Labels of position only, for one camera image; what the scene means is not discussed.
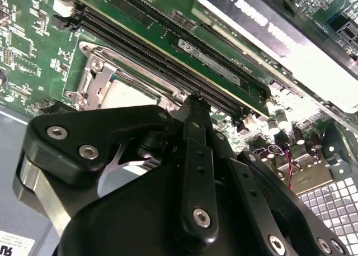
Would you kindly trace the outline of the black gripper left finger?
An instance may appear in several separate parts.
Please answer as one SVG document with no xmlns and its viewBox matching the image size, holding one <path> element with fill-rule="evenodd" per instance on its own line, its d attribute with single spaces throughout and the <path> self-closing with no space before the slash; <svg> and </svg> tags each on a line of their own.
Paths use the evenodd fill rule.
<svg viewBox="0 0 358 256">
<path fill-rule="evenodd" d="M 204 167 L 214 172 L 206 144 L 213 131 L 209 111 L 209 104 L 192 94 L 176 118 L 156 105 L 38 116 L 26 129 L 18 178 L 62 237 L 81 209 L 102 198 L 97 186 L 110 162 L 159 158 L 160 166 L 150 171 Z"/>
</svg>

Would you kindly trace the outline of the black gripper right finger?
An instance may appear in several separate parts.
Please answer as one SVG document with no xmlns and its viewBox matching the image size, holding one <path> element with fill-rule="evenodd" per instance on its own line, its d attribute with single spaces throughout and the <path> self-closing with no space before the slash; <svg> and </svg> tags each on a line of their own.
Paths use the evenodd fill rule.
<svg viewBox="0 0 358 256">
<path fill-rule="evenodd" d="M 216 111 L 209 117 L 220 232 L 207 255 L 349 255 L 338 236 L 258 156 L 235 154 Z"/>
</svg>

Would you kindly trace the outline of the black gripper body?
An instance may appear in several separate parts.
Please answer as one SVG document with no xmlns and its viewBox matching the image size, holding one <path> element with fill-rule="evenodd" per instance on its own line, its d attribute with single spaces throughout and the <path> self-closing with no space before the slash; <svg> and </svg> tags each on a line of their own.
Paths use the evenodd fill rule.
<svg viewBox="0 0 358 256">
<path fill-rule="evenodd" d="M 269 255 L 240 199 L 204 167 L 161 167 L 84 207 L 58 255 Z"/>
</svg>

